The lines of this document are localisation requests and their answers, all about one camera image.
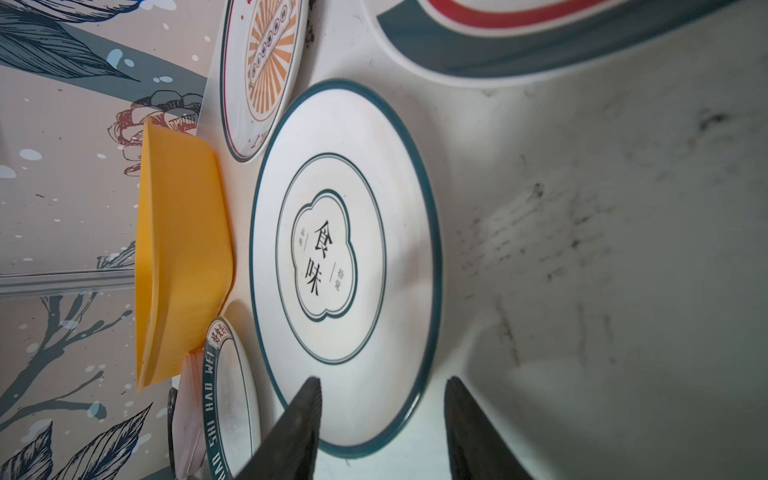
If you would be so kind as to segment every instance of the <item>chinese character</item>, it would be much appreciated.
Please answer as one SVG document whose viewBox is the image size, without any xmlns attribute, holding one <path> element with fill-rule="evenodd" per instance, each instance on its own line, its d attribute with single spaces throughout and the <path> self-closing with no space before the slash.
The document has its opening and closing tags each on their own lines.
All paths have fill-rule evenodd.
<svg viewBox="0 0 768 480">
<path fill-rule="evenodd" d="M 319 275 L 323 275 L 320 272 L 320 264 L 315 264 L 315 262 L 310 258 L 310 264 L 306 268 L 306 275 L 304 275 L 304 278 L 307 278 L 308 276 L 312 276 L 309 282 L 306 284 L 309 285 L 312 284 L 312 287 L 310 288 L 310 293 L 314 292 L 315 295 L 317 295 L 317 283 L 320 281 L 319 278 L 317 278 Z"/>
<path fill-rule="evenodd" d="M 315 230 L 315 232 L 319 232 L 319 235 L 317 236 L 317 245 L 315 245 L 315 250 L 322 250 L 323 251 L 323 258 L 326 257 L 326 252 L 328 251 L 328 243 L 333 243 L 331 241 L 331 233 L 330 233 L 330 227 L 328 227 L 328 220 L 323 224 L 322 227 Z"/>
</svg>

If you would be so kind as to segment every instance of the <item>oval plate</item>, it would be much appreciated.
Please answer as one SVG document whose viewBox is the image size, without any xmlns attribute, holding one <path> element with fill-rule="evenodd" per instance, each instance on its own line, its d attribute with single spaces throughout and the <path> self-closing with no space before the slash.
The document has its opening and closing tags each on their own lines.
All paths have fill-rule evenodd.
<svg viewBox="0 0 768 480">
<path fill-rule="evenodd" d="M 379 44 L 403 67 L 492 88 L 615 53 L 735 0 L 361 1 Z"/>
<path fill-rule="evenodd" d="M 229 0 L 221 47 L 221 121 L 244 162 L 285 110 L 306 31 L 306 0 Z"/>
<path fill-rule="evenodd" d="M 283 406 L 317 376 L 322 450 L 358 457 L 394 438 L 432 364 L 442 250 L 419 152 L 368 88 L 316 84 L 280 120 L 253 199 L 250 274 Z"/>
<path fill-rule="evenodd" d="M 261 444 L 259 403 L 243 344 L 220 316 L 205 339 L 203 422 L 214 478 L 236 477 Z"/>
</svg>

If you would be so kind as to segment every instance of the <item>orange sunburst pattern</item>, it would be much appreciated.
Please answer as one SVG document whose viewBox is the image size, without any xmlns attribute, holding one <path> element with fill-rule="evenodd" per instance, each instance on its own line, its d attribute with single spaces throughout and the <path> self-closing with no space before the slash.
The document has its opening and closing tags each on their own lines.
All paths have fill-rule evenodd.
<svg viewBox="0 0 768 480">
<path fill-rule="evenodd" d="M 246 49 L 246 90 L 250 114 L 265 121 L 280 103 L 293 46 L 297 0 L 260 0 L 253 10 Z"/>
</svg>

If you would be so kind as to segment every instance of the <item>white table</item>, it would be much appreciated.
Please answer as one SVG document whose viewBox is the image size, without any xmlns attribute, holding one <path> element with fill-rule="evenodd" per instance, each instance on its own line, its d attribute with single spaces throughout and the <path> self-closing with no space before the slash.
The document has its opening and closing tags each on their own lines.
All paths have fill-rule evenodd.
<svg viewBox="0 0 768 480">
<path fill-rule="evenodd" d="M 567 74 L 480 90 L 398 66 L 357 0 L 315 3 L 293 96 L 351 78 L 398 112 L 429 172 L 447 278 L 408 425 L 366 458 L 320 452 L 316 478 L 448 478 L 453 375 L 536 478 L 768 473 L 767 19 L 768 3 L 745 0 Z M 198 135 L 220 156 L 237 258 L 224 315 L 266 435 L 282 408 L 250 305 L 261 159 L 227 151 L 218 65 Z"/>
</svg>

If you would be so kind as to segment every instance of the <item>yellow basket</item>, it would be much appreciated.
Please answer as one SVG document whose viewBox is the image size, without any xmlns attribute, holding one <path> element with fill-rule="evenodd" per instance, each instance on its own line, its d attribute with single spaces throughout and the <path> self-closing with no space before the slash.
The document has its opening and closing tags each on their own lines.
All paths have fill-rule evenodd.
<svg viewBox="0 0 768 480">
<path fill-rule="evenodd" d="M 232 285 L 216 155 L 200 138 L 147 121 L 136 232 L 137 389 L 181 373 Z"/>
</svg>

